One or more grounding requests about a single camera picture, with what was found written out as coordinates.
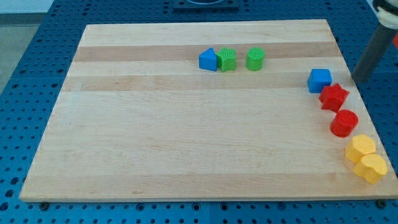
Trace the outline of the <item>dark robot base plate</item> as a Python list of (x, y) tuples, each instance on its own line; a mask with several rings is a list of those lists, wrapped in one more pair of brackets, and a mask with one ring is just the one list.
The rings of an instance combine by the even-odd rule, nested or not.
[(172, 0), (174, 11), (239, 9), (238, 0)]

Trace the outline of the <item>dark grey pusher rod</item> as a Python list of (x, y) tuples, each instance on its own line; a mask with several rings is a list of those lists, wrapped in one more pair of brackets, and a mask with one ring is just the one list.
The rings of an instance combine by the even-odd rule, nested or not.
[(396, 29), (379, 24), (351, 74), (357, 83), (367, 82), (397, 35)]

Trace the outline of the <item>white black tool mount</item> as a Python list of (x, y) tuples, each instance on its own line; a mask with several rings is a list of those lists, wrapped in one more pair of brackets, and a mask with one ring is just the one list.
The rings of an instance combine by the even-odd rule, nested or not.
[(397, 0), (373, 0), (373, 8), (381, 25), (397, 30)]

